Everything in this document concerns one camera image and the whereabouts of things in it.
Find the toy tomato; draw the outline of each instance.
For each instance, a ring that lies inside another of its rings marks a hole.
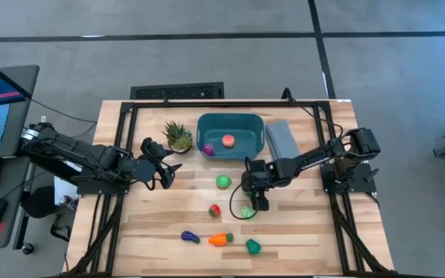
[[[221,214],[221,209],[219,208],[218,205],[211,205],[209,208],[209,214],[212,217],[217,217],[218,215]]]
[[[214,236],[209,237],[209,243],[214,246],[223,246],[227,244],[228,242],[233,242],[233,234],[225,234],[220,233]]]

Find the plastic bin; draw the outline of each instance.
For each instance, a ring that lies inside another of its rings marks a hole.
[[[223,146],[223,136],[233,135],[233,147]],[[202,154],[214,160],[254,159],[263,149],[263,120],[256,114],[203,114],[197,125],[197,148],[202,151],[204,144],[211,144],[214,156]]]

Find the toy fruit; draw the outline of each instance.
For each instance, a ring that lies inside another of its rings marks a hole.
[[[231,185],[231,178],[227,175],[218,175],[216,178],[216,185],[218,188],[227,188]]]
[[[195,243],[200,243],[200,239],[193,232],[184,231],[182,232],[182,239],[186,241],[191,241]]]
[[[209,214],[212,217],[217,217],[221,214],[221,209],[219,208],[218,205],[211,205],[209,208]]]
[[[250,208],[248,205],[245,205],[241,208],[241,217],[243,218],[249,218],[255,213],[253,208]]]
[[[248,241],[246,241],[246,248],[248,249],[248,253],[252,255],[258,255],[262,249],[260,244],[253,239],[248,239]]]
[[[211,144],[204,144],[204,146],[202,147],[202,151],[208,156],[214,156],[214,154],[216,154],[216,149],[214,149],[214,146],[212,146]]]
[[[235,137],[233,135],[224,135],[222,137],[222,145],[224,147],[232,147],[235,144]]]
[[[217,235],[209,237],[209,243],[214,246],[223,246],[223,245],[227,244],[228,242],[233,242],[233,234],[232,233],[229,233],[229,234],[221,233],[221,234],[217,234]]]

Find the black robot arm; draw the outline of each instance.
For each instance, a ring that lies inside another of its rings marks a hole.
[[[164,169],[162,159],[171,152],[151,138],[144,139],[141,150],[144,154],[134,159],[130,151],[91,145],[58,133],[50,123],[39,123],[30,124],[22,135],[19,155],[30,157],[41,168],[77,185],[77,193],[82,195],[124,194],[132,182],[154,182],[156,172],[161,176],[163,188],[169,188],[181,165],[168,165]],[[73,162],[82,170],[77,171],[64,161]]]
[[[350,137],[349,150],[341,140]],[[362,161],[372,159],[380,152],[380,147],[371,130],[358,128],[349,130],[341,138],[334,138],[325,146],[315,148],[295,158],[280,158],[265,163],[264,160],[246,161],[242,175],[242,190],[250,196],[253,209],[269,210],[265,192],[270,188],[288,186],[302,171],[317,164],[334,159],[338,182],[347,182],[350,172]]]

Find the toy carrot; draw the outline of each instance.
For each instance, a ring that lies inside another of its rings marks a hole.
[[[220,233],[220,234],[209,237],[209,243],[214,246],[223,246],[223,245],[227,244],[228,242],[232,242],[232,241],[233,241],[232,233],[229,233],[229,234]]]

